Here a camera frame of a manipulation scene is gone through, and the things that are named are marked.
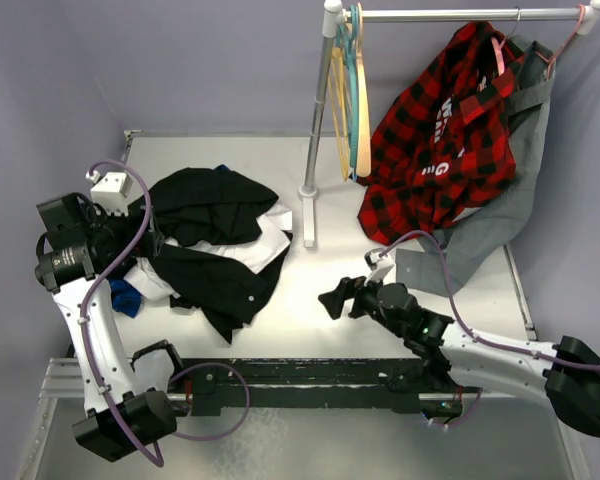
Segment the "beige wooden hanger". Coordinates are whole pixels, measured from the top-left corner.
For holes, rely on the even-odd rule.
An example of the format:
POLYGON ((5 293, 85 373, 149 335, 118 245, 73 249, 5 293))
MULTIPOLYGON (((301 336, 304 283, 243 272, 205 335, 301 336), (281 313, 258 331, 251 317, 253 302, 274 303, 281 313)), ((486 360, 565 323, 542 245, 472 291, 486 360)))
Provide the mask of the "beige wooden hanger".
POLYGON ((364 178, 371 173, 371 133, 369 120, 369 102, 363 59, 364 24, 362 5, 357 3, 351 8, 352 24, 356 26, 355 66, 358 85, 358 148, 356 176, 364 178))

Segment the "black button shirt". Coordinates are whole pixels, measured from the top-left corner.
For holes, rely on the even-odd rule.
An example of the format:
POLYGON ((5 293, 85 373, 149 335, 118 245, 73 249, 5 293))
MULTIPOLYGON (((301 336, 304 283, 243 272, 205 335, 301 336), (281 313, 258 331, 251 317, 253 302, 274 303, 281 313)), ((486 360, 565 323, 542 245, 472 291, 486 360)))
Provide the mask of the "black button shirt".
POLYGON ((234 332, 250 324, 271 299, 293 233, 286 233, 290 245, 258 274, 237 260, 187 247, 201 240, 212 245, 257 240, 261 229, 256 219, 280 201, 278 194, 225 166, 181 169, 159 180, 149 193, 164 242, 138 258, 148 259, 180 295, 162 300, 173 308, 200 310, 226 342, 232 341, 234 332))

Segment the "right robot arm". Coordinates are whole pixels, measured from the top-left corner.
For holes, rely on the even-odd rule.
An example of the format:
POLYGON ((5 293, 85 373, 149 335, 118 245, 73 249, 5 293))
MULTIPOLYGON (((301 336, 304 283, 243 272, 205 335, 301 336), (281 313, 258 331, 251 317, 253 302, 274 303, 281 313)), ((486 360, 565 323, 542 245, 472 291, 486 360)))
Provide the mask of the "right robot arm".
POLYGON ((342 278, 318 300, 332 319, 350 302, 350 317, 368 316, 401 339, 436 391, 475 387, 550 406, 563 424, 600 438, 600 356, 577 338, 551 343, 466 331, 422 307, 406 286, 363 277, 342 278))

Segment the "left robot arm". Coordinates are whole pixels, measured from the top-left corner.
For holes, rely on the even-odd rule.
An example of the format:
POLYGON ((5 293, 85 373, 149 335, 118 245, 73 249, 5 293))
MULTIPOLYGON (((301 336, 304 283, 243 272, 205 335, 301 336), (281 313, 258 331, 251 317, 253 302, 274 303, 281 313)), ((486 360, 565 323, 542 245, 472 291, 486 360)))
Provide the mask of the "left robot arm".
POLYGON ((68 327, 84 390, 85 419, 77 443, 115 462, 174 433, 167 392, 182 387, 186 369, 166 340, 125 353, 102 273, 121 251, 120 235, 83 194, 37 206, 46 228, 36 245, 37 281, 52 295, 68 327))

